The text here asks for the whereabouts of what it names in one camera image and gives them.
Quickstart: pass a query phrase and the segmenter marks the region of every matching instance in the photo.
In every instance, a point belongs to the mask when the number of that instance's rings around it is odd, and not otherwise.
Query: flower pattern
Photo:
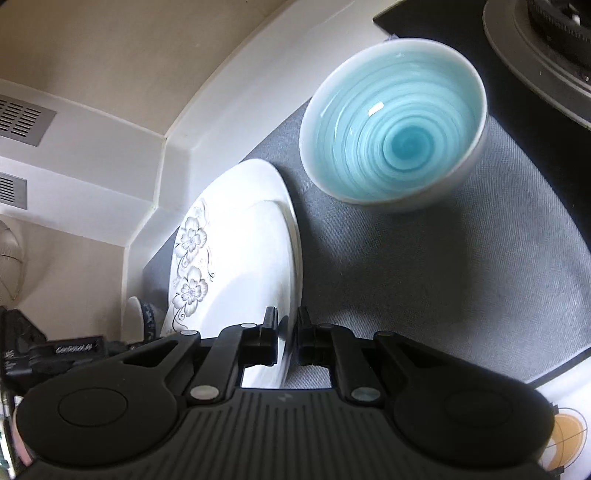
[[[207,234],[205,230],[200,227],[199,220],[195,217],[189,217],[185,221],[185,226],[180,229],[180,242],[174,247],[174,253],[181,258],[185,267],[195,260],[199,253],[199,249],[205,245],[207,241]]]
[[[201,270],[197,267],[189,268],[185,280],[180,292],[173,299],[174,308],[178,310],[175,318],[180,320],[195,313],[198,302],[203,301],[207,294],[207,282],[202,278]]]
[[[178,259],[177,275],[173,280],[176,292],[173,298],[174,330],[177,330],[175,325],[185,327],[181,322],[195,313],[197,305],[207,294],[208,284],[202,272],[206,273],[209,281],[213,281],[215,276],[210,271],[211,252],[206,247],[207,225],[205,202],[199,200],[189,211],[184,225],[178,229],[174,246],[174,255]]]

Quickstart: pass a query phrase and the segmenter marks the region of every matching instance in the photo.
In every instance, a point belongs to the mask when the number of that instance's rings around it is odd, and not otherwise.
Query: black device
[[[101,336],[49,342],[20,310],[0,307],[0,381],[12,395],[22,397],[45,380],[134,346]]]
[[[18,431],[33,479],[546,479],[553,428],[533,388],[403,338],[313,325],[304,365],[332,388],[240,387],[277,361],[277,310],[217,338],[187,330],[29,390]]]

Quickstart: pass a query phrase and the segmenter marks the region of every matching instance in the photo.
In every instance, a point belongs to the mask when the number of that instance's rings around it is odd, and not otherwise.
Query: white wall
[[[0,212],[125,247],[152,209],[163,138],[0,80],[0,93],[57,111],[38,147],[0,138],[0,172],[28,181],[28,210]]]

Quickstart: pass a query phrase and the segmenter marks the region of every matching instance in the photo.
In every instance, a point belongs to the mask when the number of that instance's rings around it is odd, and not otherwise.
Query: blue and white bowl
[[[367,48],[320,85],[301,125],[312,182],[346,203],[414,210],[449,194],[485,146],[482,79],[459,52],[422,38]]]

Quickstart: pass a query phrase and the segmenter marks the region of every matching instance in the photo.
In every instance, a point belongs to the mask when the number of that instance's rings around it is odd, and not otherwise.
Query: cream wall
[[[17,302],[50,339],[119,338],[124,249],[0,215],[25,254]]]
[[[165,134],[285,0],[8,0],[0,77]]]

